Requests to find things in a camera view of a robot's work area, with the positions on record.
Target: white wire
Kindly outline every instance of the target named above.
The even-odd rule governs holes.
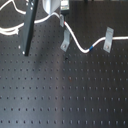
[[[48,15],[47,17],[45,17],[45,18],[43,18],[43,19],[41,19],[41,20],[36,20],[36,21],[35,21],[35,24],[44,22],[44,21],[48,20],[48,19],[49,19],[51,16],[53,16],[53,15],[55,15],[55,16],[57,16],[57,17],[59,18],[59,15],[54,12],[54,13],[52,13],[51,15]],[[19,29],[19,28],[21,28],[21,27],[23,27],[23,26],[24,26],[24,23],[19,24],[18,26],[15,26],[15,27],[11,27],[11,28],[0,28],[0,31],[4,31],[4,32],[14,31],[15,29]]]
[[[21,13],[21,14],[23,14],[23,15],[26,14],[26,12],[24,12],[24,11],[22,11],[22,10],[19,10],[19,9],[16,7],[16,4],[15,4],[14,0],[12,0],[12,2],[13,2],[13,5],[14,5],[14,7],[15,7],[15,9],[16,9],[17,12],[19,12],[19,13]]]
[[[72,35],[72,37],[73,37],[73,39],[74,39],[74,41],[75,41],[77,47],[79,48],[79,50],[80,50],[81,52],[83,52],[83,53],[88,53],[88,52],[90,51],[90,49],[87,49],[87,50],[83,49],[83,48],[80,46],[79,42],[77,41],[77,39],[76,39],[76,37],[75,37],[75,35],[74,35],[72,29],[69,27],[69,25],[68,25],[66,22],[64,22],[64,24],[65,24],[65,26],[68,28],[69,32],[71,33],[71,35]],[[106,39],[105,37],[100,38],[100,39],[97,40],[92,46],[95,47],[97,44],[99,44],[101,41],[104,41],[105,39]],[[113,39],[113,40],[128,40],[128,36],[124,36],[124,37],[113,37],[112,39]]]
[[[19,10],[19,9],[16,7],[16,4],[15,4],[14,0],[9,0],[9,1],[7,1],[4,5],[2,5],[2,6],[0,7],[0,11],[1,11],[5,6],[7,6],[9,3],[11,3],[11,2],[13,3],[14,8],[15,8],[15,10],[16,10],[17,12],[19,12],[19,13],[21,13],[21,14],[23,14],[23,15],[26,14],[26,12],[24,12],[24,11],[22,11],[22,10]]]
[[[11,31],[11,32],[2,32],[2,31],[0,31],[1,34],[6,35],[6,36],[16,35],[16,34],[18,35],[18,32],[19,32],[18,29],[15,29],[14,31]]]
[[[71,28],[69,27],[69,25],[68,25],[66,22],[64,22],[64,24],[65,24],[65,26],[68,28],[69,32],[71,33],[71,35],[72,35],[72,37],[73,37],[73,39],[74,39],[74,41],[75,41],[77,47],[80,49],[80,51],[83,52],[83,53],[88,53],[88,52],[89,52],[89,49],[87,49],[87,50],[83,49],[83,48],[79,45],[79,43],[78,43],[78,41],[77,41],[77,39],[76,39],[76,37],[75,37],[73,31],[72,31]]]
[[[7,1],[4,5],[2,5],[2,6],[0,7],[0,10],[2,10],[2,9],[3,9],[5,6],[7,6],[10,2],[13,3],[14,8],[16,9],[17,12],[19,12],[19,13],[21,13],[21,14],[26,14],[26,12],[21,11],[21,10],[19,10],[19,9],[16,7],[16,4],[15,4],[14,0],[9,0],[9,1]],[[58,18],[60,18],[60,16],[59,16],[57,13],[54,12],[54,13],[52,13],[51,15],[48,15],[47,17],[45,17],[45,18],[43,18],[43,19],[36,20],[34,23],[35,23],[35,24],[38,24],[38,23],[44,22],[44,21],[48,20],[48,19],[49,19],[51,16],[53,16],[53,15],[57,16]],[[90,51],[90,49],[87,49],[87,50],[83,49],[83,48],[80,46],[79,42],[77,41],[77,38],[75,37],[75,35],[74,35],[72,29],[69,27],[69,25],[68,25],[66,22],[64,22],[64,24],[65,24],[65,26],[68,28],[68,30],[70,31],[70,33],[71,33],[71,35],[72,35],[72,37],[73,37],[73,39],[74,39],[74,41],[75,41],[77,47],[79,48],[79,50],[80,50],[81,52],[83,52],[83,53],[88,53],[88,52]],[[11,27],[11,28],[0,28],[0,33],[1,33],[1,34],[4,34],[4,35],[14,35],[14,34],[18,34],[18,31],[19,31],[18,29],[21,28],[21,27],[23,27],[23,26],[24,26],[24,23],[22,23],[22,24],[20,24],[20,25],[18,25],[18,26],[15,26],[15,27]],[[126,36],[126,37],[113,37],[113,40],[127,40],[127,39],[128,39],[128,36]],[[102,37],[102,38],[100,38],[99,40],[97,40],[92,46],[95,47],[97,44],[99,44],[101,41],[104,41],[104,40],[105,40],[105,37]]]
[[[5,6],[7,6],[10,2],[12,2],[12,0],[9,0],[9,1],[7,1],[5,4],[3,4],[3,5],[0,7],[0,11],[1,11]]]

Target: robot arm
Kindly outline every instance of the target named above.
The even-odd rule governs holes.
[[[42,3],[44,10],[52,14],[61,5],[61,0],[42,0]]]

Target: metal mount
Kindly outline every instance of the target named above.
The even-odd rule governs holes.
[[[63,41],[63,43],[62,43],[62,45],[61,45],[61,49],[63,50],[63,51],[67,51],[67,49],[68,49],[68,46],[69,46],[69,44],[70,44],[70,32],[66,29],[65,31],[64,31],[64,41]]]
[[[106,32],[106,39],[103,47],[103,49],[108,53],[110,53],[111,51],[113,34],[114,34],[114,30],[108,27]]]

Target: cable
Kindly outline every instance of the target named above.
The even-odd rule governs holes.
[[[38,23],[44,22],[44,21],[48,20],[53,15],[55,15],[55,16],[57,16],[59,18],[59,15],[54,12],[51,15],[48,15],[47,17],[45,17],[45,18],[43,18],[41,20],[36,20],[34,23],[38,24]],[[19,29],[19,28],[21,28],[23,26],[24,26],[24,23],[19,24],[18,26],[15,26],[15,27],[11,27],[11,28],[0,28],[0,31],[4,31],[4,32],[14,31],[15,29]]]
[[[2,9],[3,9],[5,6],[7,6],[10,2],[13,2],[13,5],[14,5],[14,7],[15,7],[15,9],[16,9],[17,12],[19,12],[19,13],[21,13],[21,14],[26,14],[26,12],[17,9],[14,0],[9,0],[9,1],[7,1],[3,6],[0,7],[0,10],[2,10]],[[60,18],[60,16],[59,16],[57,13],[54,12],[54,13],[52,13],[51,15],[48,15],[47,17],[45,17],[45,18],[43,18],[43,19],[36,20],[34,23],[35,23],[35,24],[38,24],[38,23],[44,22],[44,21],[48,20],[48,19],[49,19],[51,16],[53,16],[53,15],[57,16],[58,18]],[[99,40],[97,40],[90,48],[88,48],[88,49],[85,50],[85,49],[83,49],[83,48],[80,46],[80,44],[79,44],[77,38],[75,37],[75,35],[74,35],[72,29],[71,29],[70,26],[67,24],[67,22],[64,22],[64,24],[65,24],[65,26],[68,28],[69,32],[71,33],[71,35],[72,35],[72,37],[73,37],[73,39],[74,39],[74,41],[75,41],[77,47],[78,47],[79,50],[80,50],[81,52],[83,52],[83,53],[88,53],[88,52],[89,52],[90,50],[92,50],[97,44],[99,44],[101,41],[104,41],[104,40],[105,40],[105,37],[102,37],[102,38],[100,38]],[[19,31],[18,29],[21,28],[21,27],[23,27],[23,26],[24,26],[24,23],[21,23],[21,24],[19,24],[18,26],[15,26],[15,27],[12,27],[12,28],[0,28],[0,33],[1,33],[1,34],[4,34],[4,35],[14,35],[14,34],[18,34],[18,31]],[[127,40],[127,39],[128,39],[128,36],[126,36],[126,37],[113,37],[113,40]]]
[[[91,50],[93,49],[93,47],[95,47],[95,46],[96,46],[97,44],[99,44],[101,41],[104,41],[104,40],[106,39],[105,37],[100,38],[100,39],[97,40],[90,48],[88,48],[87,50],[85,50],[85,49],[83,49],[83,48],[80,46],[79,42],[77,41],[77,39],[76,39],[76,37],[75,37],[75,35],[74,35],[72,29],[69,27],[69,25],[68,25],[66,22],[64,22],[64,24],[65,24],[65,26],[68,28],[69,32],[71,33],[71,35],[72,35],[72,37],[73,37],[73,39],[74,39],[74,41],[75,41],[77,47],[78,47],[79,50],[80,50],[81,52],[83,52],[83,53],[88,53],[89,51],[91,51]],[[113,40],[128,40],[128,36],[125,36],[125,37],[113,37]]]
[[[24,11],[22,11],[22,10],[19,10],[19,9],[16,7],[16,4],[15,4],[14,0],[12,0],[12,2],[13,2],[13,5],[14,5],[14,7],[15,7],[15,9],[16,9],[17,12],[19,12],[19,13],[21,13],[21,14],[23,14],[23,15],[26,14],[26,12],[24,12]]]
[[[2,6],[0,7],[0,11],[1,11],[5,6],[7,6],[9,3],[11,3],[11,2],[13,3],[14,8],[15,8],[15,10],[16,10],[17,12],[19,12],[19,13],[21,13],[21,14],[23,14],[23,15],[26,14],[26,12],[24,12],[24,11],[22,11],[22,10],[19,10],[19,9],[16,7],[16,4],[15,4],[14,0],[9,0],[9,1],[7,1],[4,5],[2,5]]]
[[[12,31],[12,32],[2,32],[2,31],[0,31],[1,34],[6,35],[6,36],[16,35],[16,34],[18,35],[18,32],[19,32],[18,29],[15,29],[15,30]]]

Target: metal bracket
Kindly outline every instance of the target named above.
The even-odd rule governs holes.
[[[113,34],[114,34],[114,30],[108,27],[106,32],[106,39],[103,47],[103,49],[108,53],[110,53],[111,51]]]
[[[62,43],[62,45],[61,45],[61,49],[63,50],[63,51],[67,51],[67,49],[68,49],[68,46],[69,46],[69,44],[70,44],[70,32],[68,31],[68,30],[65,30],[64,31],[64,41],[63,41],[63,43]]]
[[[64,27],[64,16],[60,15],[60,26]]]
[[[19,46],[25,56],[29,54],[37,6],[38,0],[29,0],[22,31],[21,46]]]

